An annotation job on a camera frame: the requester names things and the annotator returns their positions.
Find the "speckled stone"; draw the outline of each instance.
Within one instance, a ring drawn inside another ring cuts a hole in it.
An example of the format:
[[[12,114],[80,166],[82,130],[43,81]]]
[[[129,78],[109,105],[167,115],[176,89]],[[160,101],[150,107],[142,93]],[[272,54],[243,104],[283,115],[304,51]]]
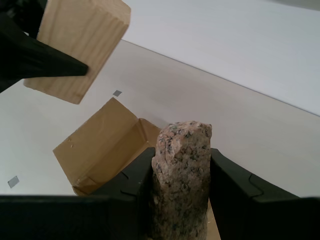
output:
[[[206,240],[212,126],[197,121],[161,130],[152,159],[149,237]]]

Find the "pink granite rock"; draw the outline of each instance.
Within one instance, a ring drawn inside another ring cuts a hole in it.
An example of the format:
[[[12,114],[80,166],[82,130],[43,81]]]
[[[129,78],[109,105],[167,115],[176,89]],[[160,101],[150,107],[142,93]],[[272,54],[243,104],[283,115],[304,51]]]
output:
[[[196,121],[161,130],[152,159],[153,240],[205,240],[212,126]]]

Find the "pine wood block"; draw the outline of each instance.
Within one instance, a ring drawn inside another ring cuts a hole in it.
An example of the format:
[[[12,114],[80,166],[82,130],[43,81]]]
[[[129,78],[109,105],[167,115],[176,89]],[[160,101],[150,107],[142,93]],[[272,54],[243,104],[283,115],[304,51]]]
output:
[[[121,0],[49,0],[37,40],[89,66],[86,76],[37,77],[28,88],[79,104],[130,23]]]

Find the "cardboard flap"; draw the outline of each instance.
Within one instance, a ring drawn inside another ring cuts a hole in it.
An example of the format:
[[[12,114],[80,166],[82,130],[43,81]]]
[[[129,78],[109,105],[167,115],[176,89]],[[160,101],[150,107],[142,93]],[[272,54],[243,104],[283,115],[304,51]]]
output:
[[[74,186],[138,122],[137,117],[111,98],[53,153]]]
[[[146,138],[148,144],[151,147],[156,147],[157,145],[157,138],[160,133],[160,128],[153,125],[151,122],[145,120],[144,118],[139,118],[139,122],[143,129],[144,137]]]

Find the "black plastic jaw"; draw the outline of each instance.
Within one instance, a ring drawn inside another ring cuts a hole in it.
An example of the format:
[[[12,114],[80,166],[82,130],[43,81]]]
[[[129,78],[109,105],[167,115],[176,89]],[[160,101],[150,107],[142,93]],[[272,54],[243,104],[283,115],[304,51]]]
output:
[[[5,13],[0,13],[0,52],[0,82],[88,72],[86,64],[27,36]]]

